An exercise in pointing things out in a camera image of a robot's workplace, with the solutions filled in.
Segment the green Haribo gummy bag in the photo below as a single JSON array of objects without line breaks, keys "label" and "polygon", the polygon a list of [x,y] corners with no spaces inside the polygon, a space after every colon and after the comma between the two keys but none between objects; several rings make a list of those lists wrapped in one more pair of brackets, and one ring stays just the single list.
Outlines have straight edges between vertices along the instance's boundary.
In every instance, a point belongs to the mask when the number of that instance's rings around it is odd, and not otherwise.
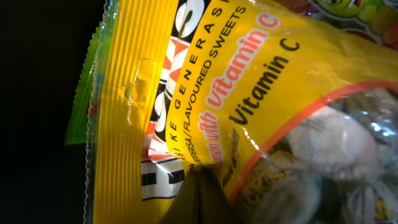
[{"label": "green Haribo gummy bag", "polygon": [[98,47],[100,46],[100,32],[105,29],[106,23],[109,23],[109,18],[117,13],[118,3],[118,0],[106,1],[102,14],[103,20],[91,36],[75,89],[72,113],[65,134],[65,146],[86,143],[88,115],[90,111],[94,111],[90,108],[90,98],[94,82],[95,63],[98,58]]}]

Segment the yellow Hacks candy bag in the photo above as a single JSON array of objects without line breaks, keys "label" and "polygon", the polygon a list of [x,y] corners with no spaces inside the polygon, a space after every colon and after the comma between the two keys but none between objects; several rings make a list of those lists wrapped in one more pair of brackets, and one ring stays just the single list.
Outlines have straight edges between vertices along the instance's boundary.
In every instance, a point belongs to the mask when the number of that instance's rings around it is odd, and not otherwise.
[{"label": "yellow Hacks candy bag", "polygon": [[397,2],[110,1],[86,223],[396,223]]}]

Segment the dark green gift box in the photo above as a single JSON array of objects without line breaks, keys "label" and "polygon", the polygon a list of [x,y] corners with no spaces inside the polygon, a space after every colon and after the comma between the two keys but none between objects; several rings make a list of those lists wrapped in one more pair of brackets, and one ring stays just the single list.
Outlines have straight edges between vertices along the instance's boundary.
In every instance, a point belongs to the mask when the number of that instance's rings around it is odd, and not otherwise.
[{"label": "dark green gift box", "polygon": [[1,222],[82,223],[85,146],[66,146],[100,0],[1,2]]}]

